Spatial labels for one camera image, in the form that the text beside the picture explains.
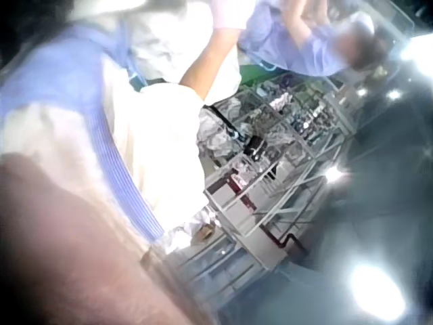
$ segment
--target worker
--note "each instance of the worker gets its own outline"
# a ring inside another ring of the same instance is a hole
[[[212,35],[180,83],[138,92],[146,79],[119,10],[147,1],[112,2],[16,0],[2,12],[24,45],[2,74],[0,156],[28,157],[57,186],[95,206],[140,260],[208,203],[198,115],[254,3],[215,0]]]
[[[341,28],[327,15],[327,0],[259,0],[239,41],[251,58],[284,70],[324,77],[351,67],[375,68],[385,57],[371,20]]]
[[[31,159],[0,165],[3,319],[19,324],[211,325],[211,313],[157,259],[145,269],[91,204]]]

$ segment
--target metal bar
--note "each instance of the metal bar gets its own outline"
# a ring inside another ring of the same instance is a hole
[[[275,216],[275,211],[280,208],[280,206],[287,202],[287,200],[294,194],[295,188],[289,190],[286,194],[283,195],[277,202],[277,204],[249,231],[244,234],[244,236],[249,236],[254,230],[258,229],[260,225],[268,220],[270,220],[273,216]]]
[[[236,278],[234,278],[232,281],[230,281],[226,286],[222,287],[220,290],[212,293],[211,295],[207,296],[204,298],[205,301],[215,297],[216,295],[219,295],[220,293],[222,293],[224,290],[233,287],[233,285],[239,281],[241,278],[243,278],[253,267],[255,266],[255,264],[250,265],[249,267],[247,267],[244,271],[242,271]]]
[[[213,204],[216,207],[216,209],[219,211],[220,213],[219,217],[222,217],[223,223],[227,223],[228,226],[230,226],[231,230],[238,234],[239,231],[237,230],[236,226],[233,224],[233,222],[231,222],[230,218],[225,214],[225,212],[222,210],[219,203],[214,199],[212,194],[210,194],[208,190],[204,190],[204,193],[208,197],[211,204]]]
[[[185,267],[186,265],[188,265],[192,261],[199,259],[202,255],[204,255],[204,253],[206,253],[210,249],[214,248],[217,244],[221,243],[223,241],[223,239],[225,239],[225,238],[227,238],[227,237],[224,234],[221,234],[217,239],[215,239],[210,244],[206,245],[206,247],[204,247],[202,250],[200,250],[199,252],[197,252],[196,254],[191,256],[189,259],[187,259],[186,261],[181,263],[179,267]]]
[[[237,201],[239,201],[241,199],[242,196],[244,196],[245,194],[247,194],[247,191],[250,188],[253,188],[255,185],[257,185],[257,183],[259,181],[261,181],[266,175],[267,173],[269,173],[269,171],[271,171],[271,169],[278,163],[278,161],[273,162],[272,164],[269,165],[268,168],[266,168],[266,170],[262,173],[262,175],[256,176],[253,180],[253,182],[250,182],[245,188],[242,189],[242,191],[239,193],[239,195],[235,196],[234,198],[230,199],[223,207],[222,210],[223,211],[227,211],[228,209],[230,209]]]
[[[224,261],[226,261],[230,256],[233,256],[238,251],[239,248],[241,248],[241,246],[237,246],[236,243],[233,243],[230,246],[229,250],[224,255],[222,255],[220,259],[217,259],[214,263],[211,263],[210,265],[205,267],[202,271],[192,276],[190,279],[187,280],[187,282],[197,281],[201,279],[203,276],[205,276],[206,274],[208,274],[209,272],[212,272],[214,269],[220,266]]]
[[[302,214],[306,211],[306,208],[310,205],[310,203],[314,200],[316,195],[319,193],[320,189],[323,187],[322,185],[325,183],[324,180],[321,181],[319,186],[317,186],[317,189],[314,191],[314,194],[310,196],[310,198],[307,200],[306,204],[303,206],[302,210],[299,212],[299,214],[293,219],[292,224],[289,226],[289,228],[278,238],[279,240],[282,240],[285,235],[287,235],[290,230],[292,229],[293,225],[302,217]]]

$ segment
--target ceiling light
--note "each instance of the ceiling light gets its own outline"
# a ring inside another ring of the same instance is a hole
[[[366,90],[366,88],[361,88],[357,91],[359,97],[364,97],[365,95],[367,95],[367,92],[368,91]]]
[[[335,181],[338,181],[341,176],[343,176],[343,173],[339,171],[336,166],[330,167],[325,173],[328,183],[334,183]]]
[[[388,93],[387,96],[390,100],[397,100],[401,97],[401,93],[398,90],[392,90]]]
[[[406,304],[400,289],[377,267],[358,266],[350,285],[359,307],[381,320],[390,322],[405,312]]]

